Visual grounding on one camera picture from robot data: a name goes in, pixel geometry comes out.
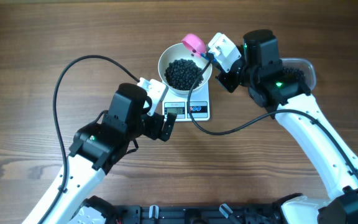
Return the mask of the white bowl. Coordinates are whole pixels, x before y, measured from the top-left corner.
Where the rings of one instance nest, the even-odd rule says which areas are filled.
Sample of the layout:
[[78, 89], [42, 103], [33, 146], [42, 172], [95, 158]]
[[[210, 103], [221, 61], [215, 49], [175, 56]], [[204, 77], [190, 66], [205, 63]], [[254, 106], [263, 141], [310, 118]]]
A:
[[180, 59], [192, 60], [195, 63], [195, 65], [200, 69], [205, 68], [208, 61], [203, 57], [198, 58], [195, 55], [195, 53], [189, 51], [183, 44], [172, 45], [171, 47], [167, 48], [160, 56], [157, 67], [162, 82], [168, 85], [169, 90], [174, 92], [174, 94], [187, 95], [189, 92], [188, 90], [178, 90], [172, 87], [171, 85], [168, 84], [167, 78], [164, 75], [166, 69], [169, 67], [169, 63], [173, 63], [175, 60], [180, 60]]

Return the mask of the pink scoop with blue handle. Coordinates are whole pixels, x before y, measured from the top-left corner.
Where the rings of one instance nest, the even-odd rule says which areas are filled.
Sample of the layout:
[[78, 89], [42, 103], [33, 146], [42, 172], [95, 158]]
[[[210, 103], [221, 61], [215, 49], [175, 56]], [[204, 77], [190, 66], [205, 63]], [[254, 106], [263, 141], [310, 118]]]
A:
[[208, 46], [195, 34], [187, 34], [182, 40], [182, 44], [196, 57], [211, 59], [214, 56], [208, 52]]

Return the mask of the black beans in container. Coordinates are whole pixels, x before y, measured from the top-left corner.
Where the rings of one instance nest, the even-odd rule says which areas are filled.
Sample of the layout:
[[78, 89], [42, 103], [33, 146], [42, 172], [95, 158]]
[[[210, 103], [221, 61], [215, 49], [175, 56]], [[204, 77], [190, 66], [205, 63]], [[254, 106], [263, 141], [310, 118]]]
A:
[[282, 72], [286, 81], [298, 82], [305, 80], [305, 73], [299, 68], [283, 67]]

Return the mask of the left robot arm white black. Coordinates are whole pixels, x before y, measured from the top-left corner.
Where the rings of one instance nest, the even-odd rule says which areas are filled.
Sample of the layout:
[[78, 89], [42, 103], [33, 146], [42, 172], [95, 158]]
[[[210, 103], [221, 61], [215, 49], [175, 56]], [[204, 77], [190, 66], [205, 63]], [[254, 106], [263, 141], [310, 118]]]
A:
[[176, 116], [155, 111], [167, 91], [157, 80], [120, 84], [109, 109], [76, 132], [66, 166], [25, 223], [68, 223], [112, 166], [131, 153], [130, 143], [141, 135], [168, 141]]

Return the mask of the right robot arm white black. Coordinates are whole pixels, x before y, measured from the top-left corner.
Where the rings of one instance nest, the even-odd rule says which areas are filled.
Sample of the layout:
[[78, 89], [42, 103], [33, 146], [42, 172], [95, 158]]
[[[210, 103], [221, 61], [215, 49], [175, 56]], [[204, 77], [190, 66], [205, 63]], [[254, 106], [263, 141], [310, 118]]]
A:
[[248, 32], [242, 45], [217, 33], [207, 50], [227, 91], [239, 86], [267, 116], [282, 125], [317, 170], [328, 201], [295, 194], [280, 202], [285, 223], [358, 223], [358, 157], [319, 108], [312, 90], [313, 65], [302, 58], [282, 58], [271, 30]]

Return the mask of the clear plastic container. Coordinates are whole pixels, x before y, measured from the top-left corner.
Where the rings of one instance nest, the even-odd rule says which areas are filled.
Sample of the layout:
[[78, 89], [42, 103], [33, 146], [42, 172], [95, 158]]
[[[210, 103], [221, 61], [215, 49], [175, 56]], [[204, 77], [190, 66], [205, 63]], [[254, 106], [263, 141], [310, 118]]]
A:
[[305, 82], [313, 90], [316, 86], [316, 74], [312, 63], [303, 58], [282, 58], [283, 66], [299, 68], [305, 73]]

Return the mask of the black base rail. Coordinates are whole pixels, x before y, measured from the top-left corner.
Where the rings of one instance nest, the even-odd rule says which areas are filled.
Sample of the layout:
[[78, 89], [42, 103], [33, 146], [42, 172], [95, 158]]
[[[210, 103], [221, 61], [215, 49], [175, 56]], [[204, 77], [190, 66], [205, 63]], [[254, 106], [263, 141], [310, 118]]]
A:
[[113, 206], [114, 223], [286, 223], [278, 206], [268, 203], [212, 207]]

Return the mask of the black beans in bowl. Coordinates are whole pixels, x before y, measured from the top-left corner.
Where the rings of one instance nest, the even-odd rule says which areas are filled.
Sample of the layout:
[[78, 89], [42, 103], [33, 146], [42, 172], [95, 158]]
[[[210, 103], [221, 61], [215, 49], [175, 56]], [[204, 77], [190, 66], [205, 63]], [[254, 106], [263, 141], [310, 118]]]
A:
[[174, 89], [189, 91], [202, 69], [194, 61], [179, 59], [168, 64], [164, 77], [169, 86]]

